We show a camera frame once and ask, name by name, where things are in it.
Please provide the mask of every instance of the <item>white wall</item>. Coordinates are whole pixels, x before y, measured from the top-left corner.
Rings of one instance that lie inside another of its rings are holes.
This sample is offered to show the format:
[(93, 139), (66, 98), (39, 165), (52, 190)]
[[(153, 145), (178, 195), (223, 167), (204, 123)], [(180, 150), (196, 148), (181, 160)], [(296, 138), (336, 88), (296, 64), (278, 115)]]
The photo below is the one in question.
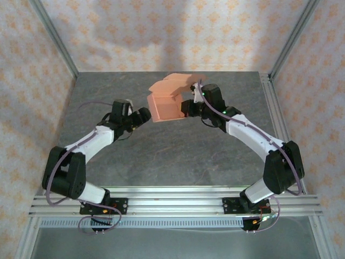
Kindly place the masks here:
[(308, 0), (43, 0), (85, 71), (270, 72)]
[(344, 1), (321, 0), (274, 83), (339, 258), (345, 255), (344, 33)]
[(0, 5), (0, 258), (13, 258), (72, 76), (29, 1)]

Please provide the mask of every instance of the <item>gray stone surface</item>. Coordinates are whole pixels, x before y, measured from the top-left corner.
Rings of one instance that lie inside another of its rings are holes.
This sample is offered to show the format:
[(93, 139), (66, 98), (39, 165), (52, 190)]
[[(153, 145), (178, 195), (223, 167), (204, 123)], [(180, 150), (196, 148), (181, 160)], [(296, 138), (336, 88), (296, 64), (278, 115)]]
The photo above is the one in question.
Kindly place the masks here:
[[(74, 88), (59, 145), (74, 143), (89, 133), (112, 103), (131, 99), (134, 108), (148, 107), (149, 87), (166, 72), (81, 73)], [(205, 83), (216, 83), (227, 105), (274, 135), (257, 72), (206, 72)], [(153, 123), (151, 120), (125, 141), (104, 148), (86, 166), (87, 181), (101, 186), (250, 185), (263, 174), (264, 163), (234, 137), (204, 126), (200, 118)]]

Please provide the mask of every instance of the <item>orange pattern wall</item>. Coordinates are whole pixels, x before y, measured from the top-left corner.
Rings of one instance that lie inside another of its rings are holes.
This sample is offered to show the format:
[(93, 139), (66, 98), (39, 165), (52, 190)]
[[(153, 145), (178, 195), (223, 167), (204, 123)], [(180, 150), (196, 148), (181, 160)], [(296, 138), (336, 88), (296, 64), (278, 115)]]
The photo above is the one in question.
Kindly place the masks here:
[(308, 0), (43, 0), (86, 71), (269, 73)]
[(72, 75), (29, 1), (0, 5), (0, 258), (13, 258)]
[(345, 2), (321, 0), (274, 82), (306, 184), (345, 255)]

